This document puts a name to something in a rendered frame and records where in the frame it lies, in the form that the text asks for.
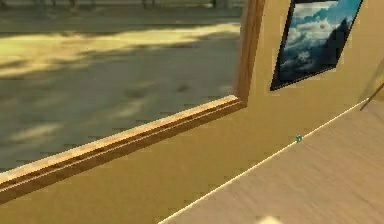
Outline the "wooden framed window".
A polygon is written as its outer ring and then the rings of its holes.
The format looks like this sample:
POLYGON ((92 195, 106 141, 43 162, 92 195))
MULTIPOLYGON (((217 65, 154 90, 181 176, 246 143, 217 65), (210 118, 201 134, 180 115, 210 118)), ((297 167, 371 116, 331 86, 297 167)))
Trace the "wooden framed window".
POLYGON ((265 1, 0 20, 0 205, 243 109, 265 1))

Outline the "framed cloudy sky picture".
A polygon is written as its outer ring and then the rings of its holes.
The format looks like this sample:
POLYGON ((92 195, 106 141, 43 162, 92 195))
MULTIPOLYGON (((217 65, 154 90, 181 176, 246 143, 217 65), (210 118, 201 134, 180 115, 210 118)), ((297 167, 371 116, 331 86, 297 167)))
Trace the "framed cloudy sky picture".
POLYGON ((291 0, 270 90, 334 69, 364 0, 291 0))

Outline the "brown thin wooden rod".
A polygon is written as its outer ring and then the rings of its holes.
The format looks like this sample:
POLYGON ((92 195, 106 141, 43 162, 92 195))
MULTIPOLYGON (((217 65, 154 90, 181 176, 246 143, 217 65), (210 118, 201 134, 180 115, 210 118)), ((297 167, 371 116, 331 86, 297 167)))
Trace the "brown thin wooden rod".
POLYGON ((374 91, 374 93, 364 102, 360 107, 360 111, 366 108, 366 106, 373 100, 373 98, 384 88, 384 82, 374 91))

